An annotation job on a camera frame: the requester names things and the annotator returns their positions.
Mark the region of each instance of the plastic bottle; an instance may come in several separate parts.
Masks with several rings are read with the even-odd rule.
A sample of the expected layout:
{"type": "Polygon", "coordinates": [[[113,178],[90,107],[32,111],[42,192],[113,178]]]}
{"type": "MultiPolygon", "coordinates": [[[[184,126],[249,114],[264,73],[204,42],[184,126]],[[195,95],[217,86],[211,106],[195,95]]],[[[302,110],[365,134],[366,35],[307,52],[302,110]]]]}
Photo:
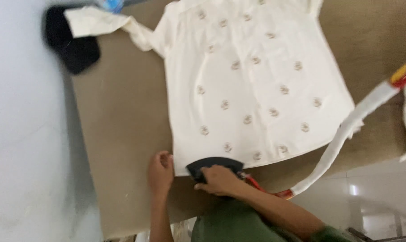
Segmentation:
{"type": "Polygon", "coordinates": [[[97,0],[98,5],[111,13],[120,13],[124,7],[124,0],[97,0]]]}

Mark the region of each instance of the green shirt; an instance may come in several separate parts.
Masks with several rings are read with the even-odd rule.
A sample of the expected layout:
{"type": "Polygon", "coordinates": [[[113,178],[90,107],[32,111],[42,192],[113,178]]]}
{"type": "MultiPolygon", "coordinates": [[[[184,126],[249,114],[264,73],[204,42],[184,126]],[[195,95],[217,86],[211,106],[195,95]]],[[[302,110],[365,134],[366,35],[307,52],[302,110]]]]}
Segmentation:
{"type": "MultiPolygon", "coordinates": [[[[227,200],[198,217],[191,242],[301,242],[295,235],[265,223],[249,205],[227,200]]],[[[351,242],[339,230],[325,227],[310,242],[351,242]]]]}

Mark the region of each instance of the black cloth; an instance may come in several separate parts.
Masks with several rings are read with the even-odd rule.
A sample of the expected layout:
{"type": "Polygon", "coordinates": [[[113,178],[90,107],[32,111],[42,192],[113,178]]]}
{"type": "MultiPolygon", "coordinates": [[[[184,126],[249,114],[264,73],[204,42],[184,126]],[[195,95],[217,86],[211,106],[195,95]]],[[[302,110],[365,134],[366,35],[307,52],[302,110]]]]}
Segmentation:
{"type": "Polygon", "coordinates": [[[79,74],[98,61],[100,49],[95,37],[73,39],[64,11],[75,7],[52,6],[46,11],[45,38],[67,70],[72,74],[79,74]]]}

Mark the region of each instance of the hand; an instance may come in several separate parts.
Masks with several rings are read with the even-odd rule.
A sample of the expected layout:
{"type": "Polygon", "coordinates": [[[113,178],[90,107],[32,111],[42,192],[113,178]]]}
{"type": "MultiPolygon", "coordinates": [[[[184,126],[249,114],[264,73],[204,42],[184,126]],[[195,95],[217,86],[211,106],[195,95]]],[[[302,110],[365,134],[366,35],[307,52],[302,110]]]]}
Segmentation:
{"type": "Polygon", "coordinates": [[[160,151],[149,162],[148,184],[152,196],[167,196],[174,178],[173,156],[160,151]]]}
{"type": "Polygon", "coordinates": [[[230,169],[220,165],[214,165],[211,168],[203,167],[201,171],[207,184],[198,183],[194,186],[195,190],[204,190],[217,196],[236,197],[243,187],[248,186],[238,179],[230,169]]]}

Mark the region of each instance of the person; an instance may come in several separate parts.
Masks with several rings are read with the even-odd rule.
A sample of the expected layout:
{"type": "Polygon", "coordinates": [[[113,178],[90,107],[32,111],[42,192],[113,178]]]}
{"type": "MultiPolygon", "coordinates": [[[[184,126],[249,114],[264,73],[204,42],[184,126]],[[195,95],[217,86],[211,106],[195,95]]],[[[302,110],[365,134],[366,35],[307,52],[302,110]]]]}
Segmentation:
{"type": "MultiPolygon", "coordinates": [[[[294,203],[248,185],[228,168],[202,168],[207,184],[196,184],[217,196],[227,196],[213,211],[197,218],[192,242],[351,242],[315,215],[294,203]]],[[[173,242],[167,197],[174,178],[173,156],[158,152],[150,161],[150,242],[173,242]]]]}

